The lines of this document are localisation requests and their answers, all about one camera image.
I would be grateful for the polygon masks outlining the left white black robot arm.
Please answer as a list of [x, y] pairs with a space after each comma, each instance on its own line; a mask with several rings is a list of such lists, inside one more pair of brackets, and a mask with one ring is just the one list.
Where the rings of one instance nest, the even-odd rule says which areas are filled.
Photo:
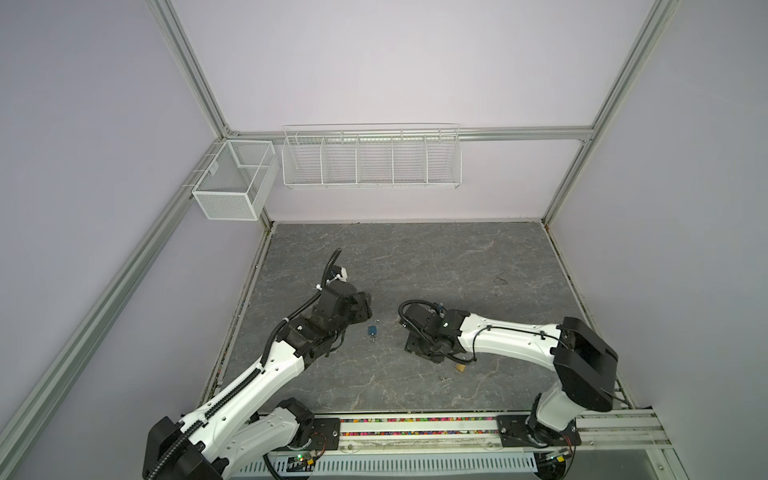
[[337, 351], [351, 325], [372, 316], [369, 293], [348, 282], [335, 250], [314, 294], [278, 322], [260, 357], [219, 394], [149, 431], [144, 479], [229, 479], [270, 452], [311, 441], [313, 413], [296, 399], [258, 418], [259, 409], [316, 360]]

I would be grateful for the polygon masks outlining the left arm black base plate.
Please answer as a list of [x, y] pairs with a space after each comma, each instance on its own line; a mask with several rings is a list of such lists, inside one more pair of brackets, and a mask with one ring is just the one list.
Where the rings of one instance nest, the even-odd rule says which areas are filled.
[[341, 440], [341, 419], [337, 417], [319, 417], [299, 424], [297, 433], [286, 446], [276, 451], [315, 450], [335, 451]]

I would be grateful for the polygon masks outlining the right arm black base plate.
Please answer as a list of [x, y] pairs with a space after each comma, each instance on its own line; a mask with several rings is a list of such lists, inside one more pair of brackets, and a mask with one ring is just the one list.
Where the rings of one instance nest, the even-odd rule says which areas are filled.
[[562, 431], [537, 424], [528, 425], [527, 414], [507, 414], [496, 417], [498, 432], [503, 447], [578, 447], [582, 444], [576, 420], [568, 423]]

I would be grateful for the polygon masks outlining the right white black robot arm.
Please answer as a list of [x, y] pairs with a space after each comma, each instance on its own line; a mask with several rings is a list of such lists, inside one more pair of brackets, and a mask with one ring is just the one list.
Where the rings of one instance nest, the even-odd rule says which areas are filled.
[[469, 365], [493, 354], [554, 372], [556, 380], [537, 395], [524, 422], [536, 444], [561, 437], [587, 411], [613, 410], [618, 354], [579, 318], [522, 324], [412, 299], [399, 305], [398, 319], [409, 331], [405, 350], [433, 363]]

